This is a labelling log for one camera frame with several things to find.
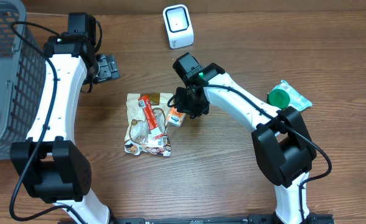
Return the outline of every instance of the wood grain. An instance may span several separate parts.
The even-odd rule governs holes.
[[[366,11],[194,14],[195,43],[171,50],[156,16],[96,16],[103,27],[101,52],[114,54],[121,78],[81,94],[75,122],[78,148],[91,163],[100,200],[117,217],[187,218],[271,213],[273,186],[260,172],[250,133],[222,110],[171,128],[172,156],[139,157],[123,150],[128,127],[127,93],[173,93],[182,82],[172,69],[190,52],[215,62],[255,96],[265,99],[280,80],[290,82],[314,106],[303,113],[312,139],[330,156],[331,175],[309,184],[313,212],[336,223],[366,223]],[[58,32],[67,17],[30,15]],[[49,35],[32,29],[42,45]],[[311,175],[326,169],[319,155]],[[0,223],[17,174],[0,161]],[[49,205],[21,189],[17,214]],[[53,212],[33,223],[68,220]]]
[[[92,15],[157,14],[185,4],[190,13],[366,10],[366,0],[22,0],[28,12]]]

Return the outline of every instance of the black cable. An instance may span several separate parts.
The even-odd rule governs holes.
[[[103,38],[103,31],[101,29],[101,25],[100,25],[100,22],[99,21],[96,21],[96,24],[98,25],[98,29],[100,30],[100,38],[98,39],[98,42],[96,44],[96,47],[95,47],[95,53],[97,53],[99,50],[100,50],[100,46],[101,46],[101,40]]]
[[[14,204],[16,202],[17,194],[19,193],[19,190],[20,190],[22,181],[24,180],[24,177],[27,174],[28,167],[32,164],[32,162],[36,158],[36,155],[37,155],[37,153],[39,151],[39,146],[40,146],[41,142],[43,141],[43,139],[45,137],[46,130],[49,128],[50,115],[52,114],[52,110],[53,110],[53,106],[54,106],[54,101],[55,101],[56,92],[57,92],[57,81],[58,81],[58,79],[57,79],[57,72],[56,72],[56,69],[55,69],[53,63],[50,61],[50,59],[42,51],[40,51],[40,49],[38,49],[36,46],[34,46],[32,43],[30,43],[25,37],[23,37],[20,33],[18,33],[17,30],[15,30],[14,26],[16,24],[24,24],[24,25],[30,25],[30,26],[39,27],[39,28],[44,29],[46,31],[49,31],[49,32],[51,32],[51,33],[53,33],[55,35],[60,35],[56,31],[50,30],[49,28],[43,27],[43,26],[38,25],[38,24],[31,23],[31,22],[16,21],[16,22],[12,22],[11,25],[10,25],[10,28],[13,31],[13,33],[15,33],[25,44],[27,44],[29,47],[31,47],[36,52],[38,52],[38,54],[40,56],[42,56],[47,61],[47,63],[49,63],[50,67],[52,68],[53,76],[54,76],[53,92],[52,92],[52,97],[50,99],[49,110],[47,111],[47,115],[46,115],[46,118],[45,118],[45,123],[43,125],[42,132],[41,132],[41,134],[39,136],[39,139],[37,141],[37,144],[36,144],[34,150],[32,151],[32,154],[31,154],[31,156],[30,156],[30,158],[29,158],[29,160],[28,160],[28,162],[27,162],[24,170],[22,171],[22,173],[20,175],[20,178],[19,178],[19,180],[18,180],[18,182],[16,184],[16,187],[14,188],[12,197],[10,199],[10,205],[9,205],[10,216],[13,219],[17,220],[17,221],[24,222],[24,221],[28,221],[28,220],[32,220],[34,218],[37,218],[37,217],[39,217],[41,215],[44,215],[44,214],[49,213],[51,211],[54,211],[56,209],[66,208],[67,211],[71,211],[76,216],[76,218],[79,220],[79,222],[81,222],[82,224],[86,224],[85,221],[83,221],[82,217],[71,206],[68,206],[68,205],[57,205],[57,206],[48,208],[48,209],[46,209],[46,210],[44,210],[42,212],[36,213],[35,215],[31,215],[29,217],[24,217],[24,218],[18,217],[14,213]]]
[[[251,104],[257,111],[259,111],[261,114],[263,114],[264,116],[268,117],[271,120],[275,120],[276,118],[273,117],[272,115],[268,114],[264,109],[260,108],[258,105],[256,105],[254,102],[252,102],[247,96],[245,96],[242,92],[230,87],[230,86],[222,86],[222,85],[201,85],[201,86],[192,86],[192,87],[188,87],[187,90],[196,90],[199,88],[205,88],[205,87],[211,87],[211,88],[221,88],[221,89],[225,89],[228,91],[232,91],[236,94],[238,94],[240,97],[242,97],[245,101],[247,101],[249,104]],[[170,105],[171,101],[176,97],[176,95],[173,95],[173,97],[171,99],[169,99],[167,105],[169,107],[172,107],[176,104]],[[310,182],[312,180],[317,180],[317,179],[321,179],[325,176],[327,176],[328,174],[331,173],[332,170],[332,164],[331,164],[331,160],[330,158],[327,156],[327,154],[318,146],[316,145],[314,142],[312,142],[311,140],[309,140],[308,138],[306,138],[305,136],[303,136],[302,134],[298,133],[297,131],[295,131],[294,129],[292,129],[291,127],[289,127],[287,124],[284,124],[283,122],[280,122],[280,125],[282,125],[284,128],[286,128],[288,131],[291,131],[292,133],[294,133],[295,135],[297,135],[298,137],[300,137],[301,139],[305,140],[307,143],[309,143],[311,146],[315,147],[316,150],[318,152],[320,152],[320,154],[325,158],[325,160],[327,161],[328,164],[328,169],[325,173],[317,175],[315,177],[310,177],[306,180],[303,180],[300,185],[299,185],[299,205],[300,205],[300,209],[301,209],[301,218],[302,221],[305,220],[304,217],[304,211],[303,211],[303,201],[302,201],[302,189],[303,189],[303,185],[306,184],[307,182]]]

